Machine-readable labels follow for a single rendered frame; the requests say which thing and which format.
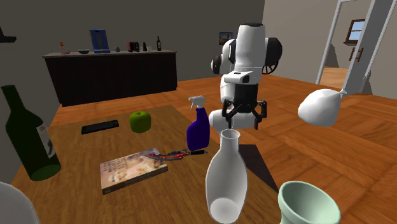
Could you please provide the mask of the white bottle-shaped vase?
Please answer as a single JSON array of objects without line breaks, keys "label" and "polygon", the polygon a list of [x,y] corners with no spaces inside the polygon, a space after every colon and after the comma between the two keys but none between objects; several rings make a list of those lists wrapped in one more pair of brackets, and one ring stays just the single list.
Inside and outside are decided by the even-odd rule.
[{"label": "white bottle-shaped vase", "polygon": [[239,219],[247,194],[247,170],[239,153],[240,133],[225,129],[220,134],[219,150],[210,161],[205,192],[211,218],[220,224]]}]

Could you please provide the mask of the purple spray bottle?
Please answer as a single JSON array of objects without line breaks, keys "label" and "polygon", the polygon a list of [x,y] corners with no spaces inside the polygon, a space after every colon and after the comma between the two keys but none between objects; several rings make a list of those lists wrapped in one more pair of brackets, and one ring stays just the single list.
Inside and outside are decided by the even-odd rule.
[{"label": "purple spray bottle", "polygon": [[193,108],[194,105],[196,105],[197,108],[195,109],[196,120],[186,131],[187,147],[190,151],[197,151],[209,146],[210,124],[204,107],[205,97],[202,95],[193,96],[189,97],[188,100],[192,101],[191,108]]}]

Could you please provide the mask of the black remote control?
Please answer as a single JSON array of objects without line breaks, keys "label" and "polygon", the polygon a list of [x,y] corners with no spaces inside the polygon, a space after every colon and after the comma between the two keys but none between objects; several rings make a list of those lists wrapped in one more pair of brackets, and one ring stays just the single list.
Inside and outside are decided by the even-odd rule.
[{"label": "black remote control", "polygon": [[81,128],[81,134],[89,134],[93,132],[98,132],[102,130],[107,130],[107,129],[112,129],[115,127],[119,127],[118,120],[111,120],[111,121],[106,121],[106,122],[101,122],[101,123],[95,123],[91,125],[86,125],[82,126]]}]

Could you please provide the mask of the white open door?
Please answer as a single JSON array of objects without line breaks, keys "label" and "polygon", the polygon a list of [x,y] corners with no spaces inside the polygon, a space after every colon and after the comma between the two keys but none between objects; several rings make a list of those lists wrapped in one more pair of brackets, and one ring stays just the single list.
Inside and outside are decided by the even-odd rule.
[{"label": "white open door", "polygon": [[[346,71],[339,87],[347,94],[370,94],[397,99],[397,0],[338,0],[316,83],[320,88],[324,68]],[[358,43],[344,41],[351,20],[365,19]]]}]

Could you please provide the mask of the wooden table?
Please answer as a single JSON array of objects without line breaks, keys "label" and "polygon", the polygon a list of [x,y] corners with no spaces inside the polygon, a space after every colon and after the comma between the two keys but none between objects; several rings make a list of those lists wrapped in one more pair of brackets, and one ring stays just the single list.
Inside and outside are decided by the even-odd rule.
[{"label": "wooden table", "polygon": [[204,155],[168,163],[168,171],[109,194],[101,190],[100,165],[150,148],[161,153],[186,147],[189,119],[172,106],[149,110],[149,131],[136,134],[129,115],[116,115],[117,128],[82,134],[82,123],[53,126],[48,133],[61,169],[32,181],[20,168],[12,185],[33,203],[41,224],[215,224],[209,216],[205,175],[218,151],[211,141]]}]

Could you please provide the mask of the white bulb-shaped vase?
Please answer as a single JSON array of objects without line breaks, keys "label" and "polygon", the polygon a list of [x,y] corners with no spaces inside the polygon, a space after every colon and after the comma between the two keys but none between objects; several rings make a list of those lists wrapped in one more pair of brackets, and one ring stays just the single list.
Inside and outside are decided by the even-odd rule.
[{"label": "white bulb-shaped vase", "polygon": [[336,121],[341,99],[347,92],[319,89],[310,93],[300,104],[298,116],[311,125],[331,127]]}]

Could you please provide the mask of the red black corkscrew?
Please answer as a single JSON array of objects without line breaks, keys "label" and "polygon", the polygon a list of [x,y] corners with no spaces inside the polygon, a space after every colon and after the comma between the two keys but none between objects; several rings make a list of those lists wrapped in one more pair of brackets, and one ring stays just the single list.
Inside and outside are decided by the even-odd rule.
[{"label": "red black corkscrew", "polygon": [[161,154],[145,154],[146,157],[154,159],[154,160],[161,160],[161,161],[171,161],[171,160],[181,160],[185,156],[190,155],[190,152],[186,150],[179,150],[179,151],[172,151],[166,155]]}]

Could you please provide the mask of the brown paperback book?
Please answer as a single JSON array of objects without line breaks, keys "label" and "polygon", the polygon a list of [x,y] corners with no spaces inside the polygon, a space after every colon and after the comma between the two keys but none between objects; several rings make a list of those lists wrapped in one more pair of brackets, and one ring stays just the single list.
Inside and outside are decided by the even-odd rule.
[{"label": "brown paperback book", "polygon": [[165,161],[148,158],[147,154],[157,155],[159,151],[152,148],[101,163],[102,194],[111,193],[168,171]]}]

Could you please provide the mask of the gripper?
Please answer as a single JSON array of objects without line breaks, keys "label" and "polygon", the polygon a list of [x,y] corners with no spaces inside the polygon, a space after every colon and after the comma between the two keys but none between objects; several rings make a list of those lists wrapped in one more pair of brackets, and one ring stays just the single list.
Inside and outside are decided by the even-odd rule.
[{"label": "gripper", "polygon": [[[233,101],[227,99],[223,102],[222,116],[225,117],[228,122],[228,128],[232,128],[232,117],[237,113],[251,113],[254,115],[254,129],[258,130],[259,123],[264,118],[267,118],[267,102],[258,101],[258,84],[255,85],[235,85],[235,93]],[[261,113],[257,113],[255,107],[259,105],[261,107]],[[227,109],[229,106],[234,108],[228,113]]]}]

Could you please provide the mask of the brown framed window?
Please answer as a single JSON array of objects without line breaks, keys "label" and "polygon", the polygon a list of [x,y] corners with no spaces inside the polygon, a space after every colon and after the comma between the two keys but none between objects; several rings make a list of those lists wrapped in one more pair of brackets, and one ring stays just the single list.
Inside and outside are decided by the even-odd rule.
[{"label": "brown framed window", "polygon": [[344,41],[344,44],[346,44],[346,45],[357,44],[359,37],[361,35],[361,32],[363,30],[364,24],[365,24],[364,18],[351,20],[351,24],[349,26],[349,30],[347,32],[347,36]]}]

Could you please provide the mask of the dark spoked wheel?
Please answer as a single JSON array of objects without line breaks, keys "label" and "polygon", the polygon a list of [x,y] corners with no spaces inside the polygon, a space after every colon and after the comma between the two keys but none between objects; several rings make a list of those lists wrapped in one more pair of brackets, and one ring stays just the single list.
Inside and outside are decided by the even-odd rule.
[{"label": "dark spoked wheel", "polygon": [[276,70],[278,63],[278,61],[266,62],[265,65],[262,67],[262,74],[266,75],[273,73]]}]

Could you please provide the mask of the black wall shelf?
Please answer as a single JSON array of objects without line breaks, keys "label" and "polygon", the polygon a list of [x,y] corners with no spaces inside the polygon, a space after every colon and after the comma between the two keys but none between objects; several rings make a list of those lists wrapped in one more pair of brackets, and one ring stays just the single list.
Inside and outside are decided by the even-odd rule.
[{"label": "black wall shelf", "polygon": [[16,36],[5,36],[2,28],[0,27],[0,43],[14,43],[16,40]]}]

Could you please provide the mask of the white rounded object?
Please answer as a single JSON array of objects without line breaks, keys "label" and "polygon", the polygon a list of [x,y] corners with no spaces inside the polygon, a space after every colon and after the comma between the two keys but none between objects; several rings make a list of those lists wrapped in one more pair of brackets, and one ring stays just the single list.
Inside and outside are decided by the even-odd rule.
[{"label": "white rounded object", "polygon": [[0,224],[41,224],[30,199],[19,189],[1,181]]}]

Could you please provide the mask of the dark sideboard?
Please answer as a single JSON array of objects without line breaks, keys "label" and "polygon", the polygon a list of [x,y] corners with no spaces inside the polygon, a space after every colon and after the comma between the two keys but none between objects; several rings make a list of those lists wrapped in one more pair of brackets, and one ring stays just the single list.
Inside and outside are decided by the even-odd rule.
[{"label": "dark sideboard", "polygon": [[90,30],[93,51],[49,53],[44,60],[61,105],[74,106],[177,88],[176,52],[141,51],[130,41],[112,51],[104,29]]}]

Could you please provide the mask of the green apple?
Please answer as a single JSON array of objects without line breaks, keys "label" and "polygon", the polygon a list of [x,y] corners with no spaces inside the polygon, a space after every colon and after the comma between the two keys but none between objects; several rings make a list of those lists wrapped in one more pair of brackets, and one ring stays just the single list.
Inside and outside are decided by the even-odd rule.
[{"label": "green apple", "polygon": [[151,128],[151,115],[145,111],[133,112],[129,116],[129,125],[132,132],[146,132]]}]

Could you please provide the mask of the dark green wine bottle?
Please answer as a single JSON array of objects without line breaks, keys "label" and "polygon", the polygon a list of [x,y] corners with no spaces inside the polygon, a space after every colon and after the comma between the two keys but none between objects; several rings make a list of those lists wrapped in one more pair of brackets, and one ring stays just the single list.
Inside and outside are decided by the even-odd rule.
[{"label": "dark green wine bottle", "polygon": [[10,107],[6,133],[29,178],[42,181],[56,175],[61,164],[44,121],[24,106],[16,86],[1,90]]}]

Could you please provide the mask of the wall picture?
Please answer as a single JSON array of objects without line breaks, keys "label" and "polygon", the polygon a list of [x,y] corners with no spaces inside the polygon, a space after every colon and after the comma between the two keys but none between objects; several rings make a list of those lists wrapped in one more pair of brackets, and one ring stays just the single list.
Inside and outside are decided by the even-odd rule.
[{"label": "wall picture", "polygon": [[233,32],[220,32],[219,45],[224,45],[228,40],[233,38]]}]

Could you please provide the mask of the mint green cup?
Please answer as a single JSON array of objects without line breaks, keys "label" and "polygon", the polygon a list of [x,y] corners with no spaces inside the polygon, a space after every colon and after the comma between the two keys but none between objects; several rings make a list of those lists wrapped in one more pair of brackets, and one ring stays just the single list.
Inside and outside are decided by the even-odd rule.
[{"label": "mint green cup", "polygon": [[278,193],[280,224],[339,224],[337,203],[322,189],[304,182],[287,181]]}]

